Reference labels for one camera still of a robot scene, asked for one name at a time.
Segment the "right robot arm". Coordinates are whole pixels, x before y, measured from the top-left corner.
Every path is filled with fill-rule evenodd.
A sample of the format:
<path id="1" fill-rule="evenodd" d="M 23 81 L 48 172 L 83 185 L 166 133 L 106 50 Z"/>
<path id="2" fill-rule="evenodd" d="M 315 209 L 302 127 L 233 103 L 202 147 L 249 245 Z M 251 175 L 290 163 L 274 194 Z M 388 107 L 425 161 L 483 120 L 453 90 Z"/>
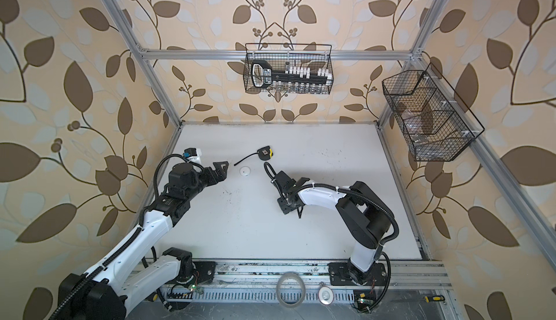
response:
<path id="1" fill-rule="evenodd" d="M 385 244 L 400 234 L 394 213 L 378 195 L 361 181 L 337 187 L 312 183 L 308 178 L 296 181 L 283 171 L 266 173 L 279 194 L 277 202 L 283 214 L 296 212 L 302 217 L 307 206 L 337 211 L 356 241 L 346 271 L 341 275 L 356 285 L 372 281 L 372 269 L 383 255 Z"/>

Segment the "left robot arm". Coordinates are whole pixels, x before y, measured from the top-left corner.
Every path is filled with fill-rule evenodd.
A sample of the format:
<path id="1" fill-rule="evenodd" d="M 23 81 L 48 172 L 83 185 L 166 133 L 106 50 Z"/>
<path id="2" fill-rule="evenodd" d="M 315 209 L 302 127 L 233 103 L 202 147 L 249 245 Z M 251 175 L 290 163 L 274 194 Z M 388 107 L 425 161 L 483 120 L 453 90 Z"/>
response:
<path id="1" fill-rule="evenodd" d="M 215 262 L 194 262 L 191 252 L 179 248 L 167 249 L 151 264 L 146 261 L 155 244 L 191 208 L 191 201 L 227 178 L 228 162 L 205 168 L 191 151 L 179 159 L 163 191 L 141 211 L 132 231 L 82 275 L 71 274 L 62 281 L 51 319 L 125 319 L 147 298 L 161 296 L 168 282 L 198 292 L 201 283 L 214 279 Z"/>

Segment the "white round earbud case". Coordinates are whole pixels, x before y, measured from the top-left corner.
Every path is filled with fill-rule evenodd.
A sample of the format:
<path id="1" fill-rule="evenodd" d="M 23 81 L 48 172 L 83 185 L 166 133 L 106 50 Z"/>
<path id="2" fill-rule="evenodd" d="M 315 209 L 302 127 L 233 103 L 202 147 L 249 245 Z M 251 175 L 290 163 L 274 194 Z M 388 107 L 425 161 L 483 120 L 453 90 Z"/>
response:
<path id="1" fill-rule="evenodd" d="M 240 168 L 240 174 L 241 174 L 242 176 L 245 176 L 245 177 L 246 177 L 246 176 L 249 176 L 249 175 L 250 175 L 250 168 L 249 168 L 249 167 L 246 167 L 246 166 Z"/>

